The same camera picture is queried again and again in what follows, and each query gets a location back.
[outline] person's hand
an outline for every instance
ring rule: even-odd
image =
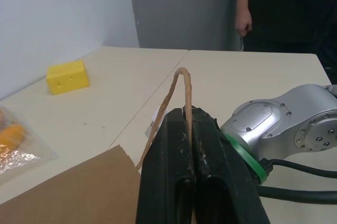
[[[241,37],[245,37],[249,31],[252,31],[252,16],[248,8],[237,10],[236,30]]]

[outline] table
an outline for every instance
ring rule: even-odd
[[[217,118],[221,126],[235,108],[252,99],[273,98],[303,84],[329,85],[317,57],[310,54],[240,53],[190,51],[177,65],[186,67],[192,79],[192,104]],[[168,92],[174,71],[131,120],[111,147],[121,145],[138,163],[147,141],[144,132],[151,116]],[[184,84],[180,77],[169,109],[184,106]],[[337,149],[297,154],[290,161],[321,169],[336,170]],[[320,178],[275,167],[264,184],[289,189],[337,190],[334,179]],[[307,205],[262,198],[272,224],[335,223],[337,206]]]
[[[106,151],[186,54],[103,47],[83,58],[89,88],[53,96],[42,79],[3,100],[59,159],[1,185],[0,203]]]
[[[90,88],[51,96],[41,80],[2,102],[27,121],[60,158],[0,186],[1,202],[116,145],[137,163],[152,114],[167,94],[178,67],[191,73],[193,105],[217,118],[220,125],[247,100],[273,98],[302,84],[330,84],[317,57],[310,54],[102,48],[84,61]],[[169,108],[183,105],[180,78]],[[336,152],[335,148],[298,154],[288,160],[333,170]],[[332,179],[279,167],[265,185],[337,190]],[[273,224],[335,223],[337,217],[336,206],[273,199],[262,202]]]

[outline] cardboard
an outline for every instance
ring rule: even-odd
[[[140,174],[120,146],[0,205],[1,224],[134,224]]]

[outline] plastic bag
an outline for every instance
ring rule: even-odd
[[[0,106],[0,185],[56,158],[31,128]]]

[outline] brown string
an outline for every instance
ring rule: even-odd
[[[141,160],[137,164],[136,168],[139,170],[141,166],[143,165],[143,160],[153,142],[155,132],[158,129],[159,123],[162,120],[162,117],[167,109],[167,106],[171,100],[171,97],[173,95],[175,85],[177,84],[177,80],[179,77],[179,74],[182,74],[184,76],[184,82],[185,82],[185,114],[186,114],[186,123],[187,123],[187,129],[189,131],[189,137],[190,137],[190,144],[192,143],[192,85],[191,85],[191,76],[190,73],[187,71],[186,68],[182,67],[179,68],[175,73],[173,77],[173,81],[170,87],[170,90],[168,91],[168,94],[164,98],[162,104],[160,105],[157,117],[154,121],[150,136],[148,137],[147,143],[145,145],[145,149],[143,151]]]

